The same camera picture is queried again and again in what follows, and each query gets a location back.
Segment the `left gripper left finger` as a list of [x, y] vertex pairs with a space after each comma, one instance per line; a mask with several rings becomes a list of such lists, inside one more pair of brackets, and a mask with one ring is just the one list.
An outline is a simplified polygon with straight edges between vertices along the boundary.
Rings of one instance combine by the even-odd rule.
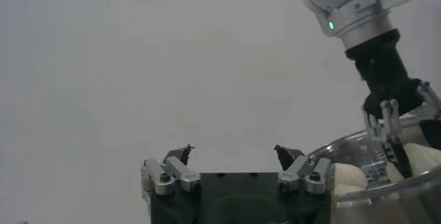
[[146, 159], [140, 167], [143, 193], [172, 195], [175, 187], [188, 194], [201, 191], [201, 174], [188, 168], [191, 145], [170, 150], [162, 161]]

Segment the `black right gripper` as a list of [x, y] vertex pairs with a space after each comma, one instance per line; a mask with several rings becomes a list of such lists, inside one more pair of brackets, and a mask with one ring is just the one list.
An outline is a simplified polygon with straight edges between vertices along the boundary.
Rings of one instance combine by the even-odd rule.
[[[430, 83], [411, 78], [400, 58], [398, 29], [392, 29], [345, 50], [370, 94], [361, 107], [369, 138], [379, 141], [387, 162], [404, 178], [413, 171], [401, 141], [400, 115], [424, 103], [420, 128], [427, 143], [440, 150], [440, 97]], [[382, 115], [382, 123], [375, 116]]]

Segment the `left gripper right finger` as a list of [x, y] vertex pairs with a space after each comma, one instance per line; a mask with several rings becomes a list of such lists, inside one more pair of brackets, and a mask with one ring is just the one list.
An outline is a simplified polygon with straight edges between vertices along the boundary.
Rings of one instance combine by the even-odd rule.
[[334, 165], [330, 159], [314, 161], [300, 150], [281, 145], [276, 145], [274, 150], [282, 167], [277, 173], [281, 191], [324, 194], [334, 190]]

